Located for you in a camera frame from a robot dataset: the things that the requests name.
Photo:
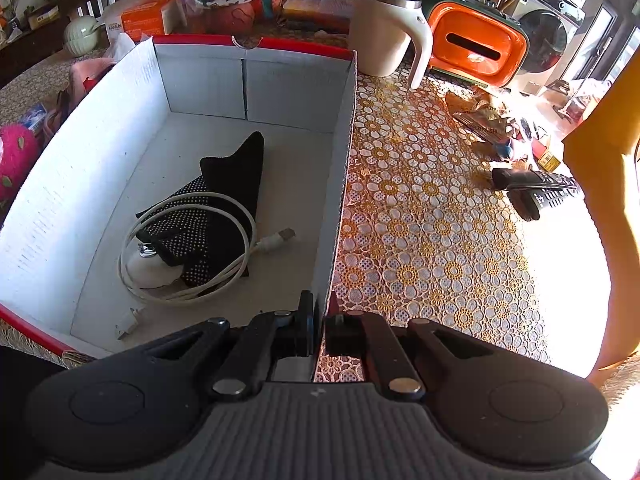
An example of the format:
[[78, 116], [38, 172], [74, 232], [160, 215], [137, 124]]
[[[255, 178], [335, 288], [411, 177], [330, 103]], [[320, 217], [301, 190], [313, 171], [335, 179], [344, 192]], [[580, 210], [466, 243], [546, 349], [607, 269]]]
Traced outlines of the white round vase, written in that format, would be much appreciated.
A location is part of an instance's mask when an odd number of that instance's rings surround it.
[[91, 52], [99, 43], [100, 24], [90, 15], [70, 21], [63, 34], [64, 49], [74, 58]]

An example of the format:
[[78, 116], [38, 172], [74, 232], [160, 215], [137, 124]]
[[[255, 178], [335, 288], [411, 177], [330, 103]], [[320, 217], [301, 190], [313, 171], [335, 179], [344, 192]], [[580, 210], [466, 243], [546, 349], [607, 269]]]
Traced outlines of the washing machine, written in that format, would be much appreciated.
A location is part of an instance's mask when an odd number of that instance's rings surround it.
[[506, 0], [504, 12], [518, 21], [528, 38], [528, 52], [508, 87], [537, 93], [550, 79], [582, 26], [586, 0]]

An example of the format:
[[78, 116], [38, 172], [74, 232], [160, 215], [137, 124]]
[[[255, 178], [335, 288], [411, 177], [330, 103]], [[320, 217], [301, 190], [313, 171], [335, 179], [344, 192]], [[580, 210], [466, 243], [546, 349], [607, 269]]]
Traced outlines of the pink plush strawberry toy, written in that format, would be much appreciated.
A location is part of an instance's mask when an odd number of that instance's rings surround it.
[[21, 124], [1, 128], [1, 201], [7, 202], [17, 194], [34, 166], [40, 146], [32, 130]]

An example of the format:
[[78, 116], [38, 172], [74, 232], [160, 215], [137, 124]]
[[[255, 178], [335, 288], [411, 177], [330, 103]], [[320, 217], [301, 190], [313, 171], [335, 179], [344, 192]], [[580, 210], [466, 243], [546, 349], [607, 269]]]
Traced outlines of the white red-rimmed cardboard box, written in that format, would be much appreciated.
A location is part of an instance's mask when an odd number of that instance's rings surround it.
[[[35, 163], [1, 230], [1, 316], [55, 353], [102, 358], [211, 316], [235, 326], [331, 289], [355, 111], [349, 50], [266, 38], [163, 36], [129, 52], [81, 101]], [[138, 212], [193, 180], [206, 156], [265, 139], [257, 232], [294, 240], [250, 260], [212, 300], [145, 304], [117, 273]], [[137, 330], [115, 324], [144, 307]]]

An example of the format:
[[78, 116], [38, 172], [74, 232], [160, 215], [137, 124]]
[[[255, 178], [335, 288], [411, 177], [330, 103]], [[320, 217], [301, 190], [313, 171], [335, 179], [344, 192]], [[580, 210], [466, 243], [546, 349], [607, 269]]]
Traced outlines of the colourful flat box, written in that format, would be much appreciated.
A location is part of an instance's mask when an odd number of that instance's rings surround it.
[[282, 18], [288, 23], [347, 34], [355, 0], [286, 0]]

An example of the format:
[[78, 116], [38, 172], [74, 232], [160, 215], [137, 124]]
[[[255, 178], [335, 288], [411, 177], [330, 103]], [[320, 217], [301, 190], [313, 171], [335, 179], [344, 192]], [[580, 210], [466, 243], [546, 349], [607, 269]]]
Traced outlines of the crumpled snack wrappers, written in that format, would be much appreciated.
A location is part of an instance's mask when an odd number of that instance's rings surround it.
[[481, 91], [465, 98], [448, 90], [445, 103], [449, 114], [465, 128], [489, 144], [498, 159], [508, 160], [514, 155], [512, 120], [503, 117], [494, 107], [491, 95]]

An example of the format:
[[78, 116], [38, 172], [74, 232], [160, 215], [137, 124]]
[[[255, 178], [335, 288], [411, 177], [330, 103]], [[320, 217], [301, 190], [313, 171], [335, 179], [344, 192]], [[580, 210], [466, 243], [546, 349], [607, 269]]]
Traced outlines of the cream mug with steel rim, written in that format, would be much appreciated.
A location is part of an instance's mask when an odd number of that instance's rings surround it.
[[390, 76], [398, 69], [409, 44], [413, 44], [414, 55], [408, 83], [411, 89], [417, 89], [433, 49], [433, 34], [421, 0], [354, 0], [348, 47], [356, 52], [360, 73]]

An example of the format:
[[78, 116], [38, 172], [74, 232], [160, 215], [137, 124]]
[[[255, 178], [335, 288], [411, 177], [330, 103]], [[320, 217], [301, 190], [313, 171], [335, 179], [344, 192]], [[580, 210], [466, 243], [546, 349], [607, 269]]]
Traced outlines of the orange green tissue box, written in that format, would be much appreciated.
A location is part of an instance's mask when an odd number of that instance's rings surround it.
[[520, 22], [480, 0], [422, 0], [422, 11], [433, 36], [432, 70], [504, 87], [528, 55]]

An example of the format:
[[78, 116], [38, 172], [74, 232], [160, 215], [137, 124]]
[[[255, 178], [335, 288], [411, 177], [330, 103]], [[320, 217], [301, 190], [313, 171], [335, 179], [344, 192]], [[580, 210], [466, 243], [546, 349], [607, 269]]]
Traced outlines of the floral lace tablecloth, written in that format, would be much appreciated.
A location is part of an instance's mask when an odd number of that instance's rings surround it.
[[[520, 222], [483, 185], [487, 159], [449, 116], [443, 84], [357, 72], [330, 296], [396, 325], [434, 318], [547, 357]], [[7, 344], [42, 347], [1, 317]]]

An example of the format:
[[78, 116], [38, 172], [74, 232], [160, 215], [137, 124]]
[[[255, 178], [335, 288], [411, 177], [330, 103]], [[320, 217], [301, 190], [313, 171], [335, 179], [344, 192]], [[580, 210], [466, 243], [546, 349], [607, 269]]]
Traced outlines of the black remote control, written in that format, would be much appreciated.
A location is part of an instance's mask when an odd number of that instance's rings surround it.
[[506, 193], [511, 205], [525, 221], [537, 221], [541, 211], [556, 208], [566, 200], [582, 200], [584, 192], [573, 177], [548, 171], [492, 168], [491, 183]]

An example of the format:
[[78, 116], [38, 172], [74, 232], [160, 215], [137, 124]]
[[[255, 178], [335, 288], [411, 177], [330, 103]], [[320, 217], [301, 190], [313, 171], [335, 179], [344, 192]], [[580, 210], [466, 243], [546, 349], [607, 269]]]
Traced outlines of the orange cardboard box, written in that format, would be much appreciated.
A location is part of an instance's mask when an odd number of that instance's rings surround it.
[[177, 0], [154, 0], [105, 13], [104, 24], [107, 40], [114, 44], [120, 34], [128, 35], [133, 42], [172, 34], [182, 25], [182, 18]]

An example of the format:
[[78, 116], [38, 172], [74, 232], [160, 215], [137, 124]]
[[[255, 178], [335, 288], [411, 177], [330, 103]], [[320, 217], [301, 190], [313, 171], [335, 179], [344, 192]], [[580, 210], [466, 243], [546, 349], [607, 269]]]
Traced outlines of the yellow chair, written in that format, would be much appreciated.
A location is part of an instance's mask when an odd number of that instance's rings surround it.
[[608, 318], [588, 380], [602, 387], [639, 354], [639, 55], [564, 139], [564, 162], [585, 193], [604, 249]]

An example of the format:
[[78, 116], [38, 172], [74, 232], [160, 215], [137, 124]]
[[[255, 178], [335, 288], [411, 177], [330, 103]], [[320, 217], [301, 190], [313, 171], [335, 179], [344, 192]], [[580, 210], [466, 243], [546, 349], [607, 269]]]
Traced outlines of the black dotted cloth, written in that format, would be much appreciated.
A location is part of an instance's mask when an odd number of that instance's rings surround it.
[[252, 239], [265, 139], [252, 132], [229, 156], [203, 157], [201, 174], [179, 188], [175, 210], [137, 232], [168, 266], [180, 266], [186, 286], [202, 286], [236, 258]]

